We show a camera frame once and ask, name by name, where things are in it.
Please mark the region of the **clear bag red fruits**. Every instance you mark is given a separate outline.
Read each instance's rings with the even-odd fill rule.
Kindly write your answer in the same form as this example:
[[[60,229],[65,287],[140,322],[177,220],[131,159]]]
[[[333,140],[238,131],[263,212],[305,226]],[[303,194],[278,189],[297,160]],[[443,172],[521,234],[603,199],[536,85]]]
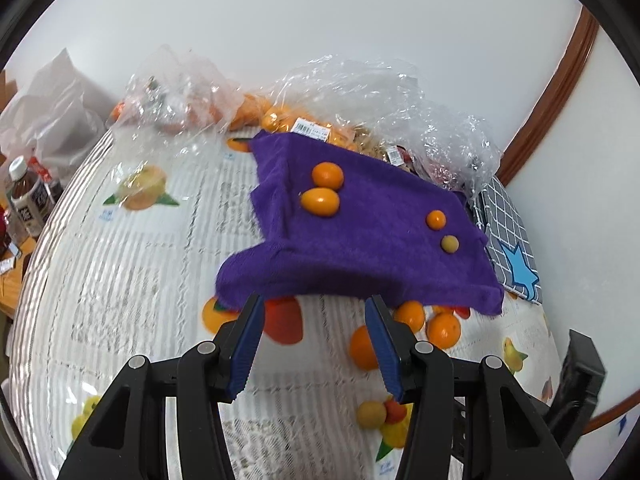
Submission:
[[[411,76],[400,93],[397,140],[437,185],[468,197],[480,194],[502,157],[486,120],[428,100]]]

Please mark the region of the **orange mandarin one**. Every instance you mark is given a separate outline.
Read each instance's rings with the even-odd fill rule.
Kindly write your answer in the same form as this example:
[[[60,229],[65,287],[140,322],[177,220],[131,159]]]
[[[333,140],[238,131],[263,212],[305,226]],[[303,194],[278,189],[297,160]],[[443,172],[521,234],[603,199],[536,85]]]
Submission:
[[[311,180],[317,188],[339,191],[345,182],[342,168],[334,162],[320,162],[311,171]]]

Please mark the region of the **wooden side table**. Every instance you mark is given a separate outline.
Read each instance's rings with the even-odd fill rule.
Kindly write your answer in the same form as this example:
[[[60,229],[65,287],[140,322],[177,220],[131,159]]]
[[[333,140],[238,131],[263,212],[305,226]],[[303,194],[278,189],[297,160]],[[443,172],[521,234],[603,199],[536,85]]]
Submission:
[[[22,256],[15,261],[15,266],[1,275],[1,312],[8,318],[15,318],[18,302],[20,301],[24,276],[32,253],[36,247],[36,241],[28,238],[21,244]]]

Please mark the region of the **pale yellow round fruit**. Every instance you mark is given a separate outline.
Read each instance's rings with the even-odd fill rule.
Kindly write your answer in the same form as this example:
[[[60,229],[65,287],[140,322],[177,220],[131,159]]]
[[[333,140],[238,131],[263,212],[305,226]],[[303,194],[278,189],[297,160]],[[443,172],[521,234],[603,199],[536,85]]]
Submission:
[[[364,401],[357,408],[356,421],[362,429],[375,430],[384,425],[386,415],[386,407],[383,402]]]

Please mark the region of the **oval orange mandarin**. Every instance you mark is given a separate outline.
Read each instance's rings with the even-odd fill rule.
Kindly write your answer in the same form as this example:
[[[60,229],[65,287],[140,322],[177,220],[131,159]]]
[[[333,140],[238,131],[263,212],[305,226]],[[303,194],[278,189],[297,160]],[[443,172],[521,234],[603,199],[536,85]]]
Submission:
[[[340,209],[340,196],[332,188],[310,188],[300,194],[300,206],[317,217],[330,218]]]

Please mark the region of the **pale yellow small fruit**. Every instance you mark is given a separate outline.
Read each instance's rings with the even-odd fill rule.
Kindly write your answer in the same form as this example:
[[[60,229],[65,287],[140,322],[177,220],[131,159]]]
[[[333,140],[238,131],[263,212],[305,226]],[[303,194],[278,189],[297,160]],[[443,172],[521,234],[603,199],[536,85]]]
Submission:
[[[460,242],[454,235],[445,235],[440,241],[440,247],[447,254],[454,254],[460,248]]]

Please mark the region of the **orange mandarin front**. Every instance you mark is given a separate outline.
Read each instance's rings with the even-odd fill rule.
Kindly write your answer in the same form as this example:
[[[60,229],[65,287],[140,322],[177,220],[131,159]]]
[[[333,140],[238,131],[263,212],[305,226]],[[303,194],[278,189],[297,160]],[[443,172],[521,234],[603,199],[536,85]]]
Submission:
[[[426,215],[425,223],[431,230],[440,231],[447,224],[446,214],[439,209],[434,209]]]

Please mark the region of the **small red fruit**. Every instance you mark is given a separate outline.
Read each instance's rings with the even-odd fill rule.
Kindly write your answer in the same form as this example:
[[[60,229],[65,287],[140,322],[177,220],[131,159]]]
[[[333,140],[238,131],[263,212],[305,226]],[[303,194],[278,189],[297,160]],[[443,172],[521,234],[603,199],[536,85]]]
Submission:
[[[386,425],[396,425],[403,422],[408,414],[408,408],[404,404],[397,402],[392,396],[384,401],[386,411]]]

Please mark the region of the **large orange mandarin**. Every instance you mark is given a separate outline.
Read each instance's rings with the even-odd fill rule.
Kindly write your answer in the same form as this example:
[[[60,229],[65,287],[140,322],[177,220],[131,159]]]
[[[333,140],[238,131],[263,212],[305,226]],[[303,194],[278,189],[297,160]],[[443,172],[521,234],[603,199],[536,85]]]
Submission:
[[[448,350],[454,347],[461,337],[460,322],[453,313],[436,314],[427,323],[426,336],[435,347]]]

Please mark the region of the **small orange mandarin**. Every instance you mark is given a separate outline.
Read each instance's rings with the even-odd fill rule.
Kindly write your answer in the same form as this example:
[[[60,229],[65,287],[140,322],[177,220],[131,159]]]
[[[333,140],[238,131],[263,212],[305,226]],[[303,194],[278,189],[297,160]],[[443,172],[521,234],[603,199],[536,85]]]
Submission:
[[[394,311],[394,320],[406,324],[416,334],[425,324],[425,312],[420,301],[408,300]]]

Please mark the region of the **clear bag of oranges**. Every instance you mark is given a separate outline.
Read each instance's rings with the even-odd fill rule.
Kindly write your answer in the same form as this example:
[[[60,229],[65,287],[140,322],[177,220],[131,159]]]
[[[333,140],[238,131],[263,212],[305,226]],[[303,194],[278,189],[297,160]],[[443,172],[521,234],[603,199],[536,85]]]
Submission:
[[[229,129],[289,133],[299,122],[326,143],[386,159],[386,148],[420,139],[423,105],[416,77],[402,66],[328,55],[245,93]]]

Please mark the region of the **white plastic bag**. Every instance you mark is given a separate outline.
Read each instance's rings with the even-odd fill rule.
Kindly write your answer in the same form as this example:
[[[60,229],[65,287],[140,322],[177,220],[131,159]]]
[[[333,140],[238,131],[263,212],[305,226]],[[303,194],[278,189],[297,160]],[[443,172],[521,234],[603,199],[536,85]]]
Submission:
[[[87,79],[62,50],[1,113],[1,153],[9,160],[34,156],[51,174],[69,179],[105,133],[89,93]]]

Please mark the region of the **dark drink bottle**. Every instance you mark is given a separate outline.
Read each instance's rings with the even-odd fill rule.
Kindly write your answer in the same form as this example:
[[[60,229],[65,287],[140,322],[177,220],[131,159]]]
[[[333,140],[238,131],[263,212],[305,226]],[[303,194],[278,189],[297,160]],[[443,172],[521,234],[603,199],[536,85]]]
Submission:
[[[47,185],[42,177],[29,167],[24,156],[12,160],[9,176],[12,181],[10,203],[28,235],[38,238],[53,209]]]

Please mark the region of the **grey checkered cloth blue star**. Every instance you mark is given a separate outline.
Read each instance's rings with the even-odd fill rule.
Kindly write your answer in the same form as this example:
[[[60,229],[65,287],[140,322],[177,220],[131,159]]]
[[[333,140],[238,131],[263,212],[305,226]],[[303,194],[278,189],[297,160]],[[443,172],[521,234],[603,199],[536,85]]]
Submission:
[[[470,211],[485,233],[486,252],[498,282],[511,294],[542,303],[542,288],[524,222],[497,178],[471,200]]]

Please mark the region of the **mandarin with stem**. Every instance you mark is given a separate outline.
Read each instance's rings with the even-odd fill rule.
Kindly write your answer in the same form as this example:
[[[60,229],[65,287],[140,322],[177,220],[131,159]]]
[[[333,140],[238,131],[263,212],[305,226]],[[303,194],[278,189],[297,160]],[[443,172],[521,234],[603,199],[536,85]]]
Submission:
[[[349,356],[352,362],[360,370],[370,372],[378,368],[378,359],[367,330],[367,326],[359,326],[353,333],[349,341]]]

